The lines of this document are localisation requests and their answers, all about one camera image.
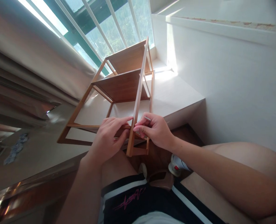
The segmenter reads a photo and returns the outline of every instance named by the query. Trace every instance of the white stripe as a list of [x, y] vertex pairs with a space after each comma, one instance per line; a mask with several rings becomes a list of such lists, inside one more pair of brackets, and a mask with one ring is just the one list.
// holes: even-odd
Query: white stripe
[[137, 187], [137, 186], [140, 186], [140, 185], [144, 185], [144, 184], [147, 184], [147, 180], [144, 179], [144, 180], [139, 180], [139, 181], [135, 181], [135, 182], [132, 182], [132, 183], [129, 183], [129, 184], [126, 184], [120, 188], [117, 188], [115, 190], [112, 190], [108, 193], [106, 193], [104, 195], [104, 206], [103, 206], [103, 210], [105, 209], [105, 203], [106, 203], [106, 200], [118, 195], [118, 194], [121, 194], [122, 192], [125, 192], [131, 188], [134, 188], [134, 187]]
[[172, 186], [172, 191], [204, 224], [212, 224], [212, 222], [209, 221], [209, 219], [205, 217], [205, 215], [203, 215], [179, 190], [177, 190], [176, 187]]

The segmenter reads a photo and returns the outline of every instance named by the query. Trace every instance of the leg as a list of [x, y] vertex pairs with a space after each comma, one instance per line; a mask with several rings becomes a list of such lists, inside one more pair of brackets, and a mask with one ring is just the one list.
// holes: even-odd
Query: leg
[[[204, 148], [247, 165], [276, 180], [276, 153], [270, 149], [245, 142], [204, 146]], [[223, 221], [231, 224], [254, 222], [230, 204], [219, 191], [198, 174], [191, 174], [182, 181], [182, 184]], [[265, 218], [261, 221], [262, 223], [275, 223], [276, 216]]]
[[125, 153], [120, 150], [115, 156], [103, 164], [101, 178], [102, 187], [132, 175], [137, 175], [137, 172], [128, 161]]

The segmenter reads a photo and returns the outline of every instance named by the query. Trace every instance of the beige curtain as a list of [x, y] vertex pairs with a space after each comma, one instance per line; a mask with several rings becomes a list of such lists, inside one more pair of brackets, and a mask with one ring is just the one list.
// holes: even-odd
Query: beige curtain
[[47, 125], [46, 112], [76, 106], [95, 73], [20, 2], [0, 0], [0, 124]]

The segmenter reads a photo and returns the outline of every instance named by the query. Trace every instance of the sunlight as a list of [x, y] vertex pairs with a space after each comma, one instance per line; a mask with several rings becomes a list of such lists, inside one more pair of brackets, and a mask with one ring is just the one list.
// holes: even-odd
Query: sunlight
[[155, 80], [162, 80], [167, 81], [177, 76], [177, 73], [175, 73], [172, 70], [169, 71], [163, 71], [155, 74]]
[[32, 1], [37, 8], [50, 20], [50, 22], [60, 31], [62, 35], [66, 34], [68, 30], [61, 23], [61, 21], [55, 16], [52, 10], [43, 0], [30, 0]]
[[167, 24], [167, 66], [170, 66], [177, 75], [178, 70], [174, 47], [173, 27], [169, 23]]
[[[36, 18], [38, 18], [47, 28], [49, 28], [54, 34], [58, 34], [48, 25], [48, 23], [35, 11], [35, 9], [28, 3], [31, 0], [18, 0], [26, 9], [28, 9]], [[51, 9], [43, 0], [32, 0], [33, 4], [50, 20], [50, 22], [64, 35], [68, 32], [65, 26], [55, 16]]]
[[179, 0], [173, 2], [172, 4], [168, 5], [168, 7], [164, 8], [162, 11], [160, 11], [158, 14], [164, 12], [165, 10], [167, 10], [168, 8], [170, 8], [171, 6], [173, 6], [175, 3], [177, 3]]
[[55, 33], [55, 31], [44, 21], [44, 19], [26, 2], [26, 0], [18, 0], [26, 9], [28, 9], [36, 18], [38, 18], [47, 28]]

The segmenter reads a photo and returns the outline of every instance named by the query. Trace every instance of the wooden floor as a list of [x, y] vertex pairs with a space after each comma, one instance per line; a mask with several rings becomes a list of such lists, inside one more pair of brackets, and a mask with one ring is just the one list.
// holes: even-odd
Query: wooden floor
[[[200, 140], [200, 138], [188, 124], [173, 130], [172, 133], [176, 137], [190, 142], [194, 145], [201, 147], [204, 146], [203, 142]], [[146, 148], [146, 143], [141, 143], [139, 147]], [[157, 147], [153, 142], [150, 141], [148, 155], [133, 156], [129, 157], [128, 159], [137, 172], [140, 164], [145, 163], [147, 167], [147, 176], [149, 177], [156, 171], [168, 170], [168, 164], [170, 163], [171, 155], [171, 152]], [[184, 178], [187, 175], [189, 175], [188, 172], [182, 172], [181, 178]]]

